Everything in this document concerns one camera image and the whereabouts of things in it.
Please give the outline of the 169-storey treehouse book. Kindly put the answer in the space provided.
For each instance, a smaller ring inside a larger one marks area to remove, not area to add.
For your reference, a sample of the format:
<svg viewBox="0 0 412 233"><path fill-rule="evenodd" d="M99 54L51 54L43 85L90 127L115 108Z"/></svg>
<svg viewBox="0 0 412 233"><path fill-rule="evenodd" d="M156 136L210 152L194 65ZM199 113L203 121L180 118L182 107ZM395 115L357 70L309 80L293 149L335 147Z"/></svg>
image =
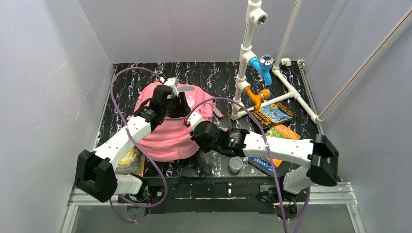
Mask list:
<svg viewBox="0 0 412 233"><path fill-rule="evenodd" d="M253 109L251 114L255 116L264 130L297 118L297 115L283 102L261 106L258 110Z"/></svg>

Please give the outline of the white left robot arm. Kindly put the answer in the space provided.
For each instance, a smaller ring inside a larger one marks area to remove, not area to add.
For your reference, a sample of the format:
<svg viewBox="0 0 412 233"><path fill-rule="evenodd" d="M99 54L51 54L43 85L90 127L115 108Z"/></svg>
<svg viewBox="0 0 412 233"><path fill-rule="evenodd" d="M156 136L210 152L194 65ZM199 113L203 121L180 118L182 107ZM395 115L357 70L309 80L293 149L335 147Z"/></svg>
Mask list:
<svg viewBox="0 0 412 233"><path fill-rule="evenodd" d="M166 117L185 117L190 112L185 94L176 84L158 85L149 101L142 104L126 125L93 151L83 150L77 159L74 185L100 202L113 195L139 193L143 182L134 175L119 175L115 169L122 158Z"/></svg>

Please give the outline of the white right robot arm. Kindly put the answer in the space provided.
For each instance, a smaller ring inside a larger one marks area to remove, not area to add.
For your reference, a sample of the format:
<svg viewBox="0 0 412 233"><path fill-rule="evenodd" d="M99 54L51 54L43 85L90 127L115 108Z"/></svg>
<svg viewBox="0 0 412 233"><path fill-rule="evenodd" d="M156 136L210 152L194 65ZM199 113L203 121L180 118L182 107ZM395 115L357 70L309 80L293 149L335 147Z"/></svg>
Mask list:
<svg viewBox="0 0 412 233"><path fill-rule="evenodd" d="M203 152L211 150L228 157L272 157L299 165L281 178L281 190L298 194L318 184L337 185L339 153L321 134L315 139L292 140L263 136L245 129L224 131L209 121L192 127L191 139Z"/></svg>

